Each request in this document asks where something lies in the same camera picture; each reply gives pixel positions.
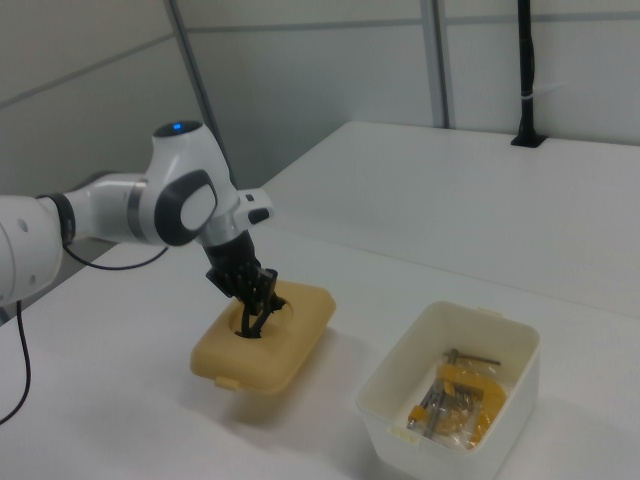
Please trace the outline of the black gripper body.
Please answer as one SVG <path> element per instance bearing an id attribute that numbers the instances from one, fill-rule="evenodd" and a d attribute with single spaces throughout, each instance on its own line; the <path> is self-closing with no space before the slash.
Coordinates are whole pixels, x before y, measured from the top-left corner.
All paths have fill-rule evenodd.
<path id="1" fill-rule="evenodd" d="M 224 295 L 245 306 L 268 305 L 278 272 L 261 265 L 248 232 L 227 243 L 207 246 L 204 251 L 211 264 L 206 276 Z"/>

